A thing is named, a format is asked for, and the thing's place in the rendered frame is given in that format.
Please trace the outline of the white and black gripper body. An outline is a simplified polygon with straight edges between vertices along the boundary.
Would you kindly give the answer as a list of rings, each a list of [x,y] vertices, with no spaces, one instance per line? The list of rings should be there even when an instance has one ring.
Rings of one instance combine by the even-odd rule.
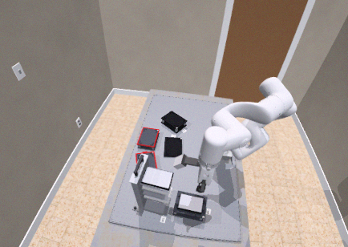
[[[200,162],[199,162],[199,164],[200,164]],[[212,181],[212,178],[213,178],[214,172],[215,172],[215,168],[212,168],[211,171],[207,171],[206,168],[201,165],[200,168],[199,168],[199,173],[198,173],[198,181],[197,181],[198,184],[202,180],[206,180],[206,185],[210,185],[211,181]]]

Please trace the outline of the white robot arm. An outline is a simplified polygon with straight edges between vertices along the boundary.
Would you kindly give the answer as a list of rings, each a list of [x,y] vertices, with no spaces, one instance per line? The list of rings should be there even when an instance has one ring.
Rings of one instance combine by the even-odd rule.
[[[220,109],[212,117],[212,127],[204,133],[198,159],[183,154],[175,158],[173,167],[180,169],[187,164],[200,167],[201,164],[210,171],[219,165],[226,151],[231,150],[237,160],[243,160],[265,146],[269,142],[269,134],[264,127],[274,120],[293,115],[297,106],[276,77],[263,81],[259,90],[266,99],[258,103],[232,103]],[[236,117],[245,120],[240,123]]]

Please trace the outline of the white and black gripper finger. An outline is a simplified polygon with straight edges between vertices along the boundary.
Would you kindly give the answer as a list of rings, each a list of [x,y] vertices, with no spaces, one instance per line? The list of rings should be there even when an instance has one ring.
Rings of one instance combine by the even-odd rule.
[[[196,191],[199,192],[199,193],[203,193],[205,191],[205,187],[206,187],[206,180],[202,180],[201,183],[198,184],[197,188],[196,188]],[[200,186],[201,184],[201,186]]]

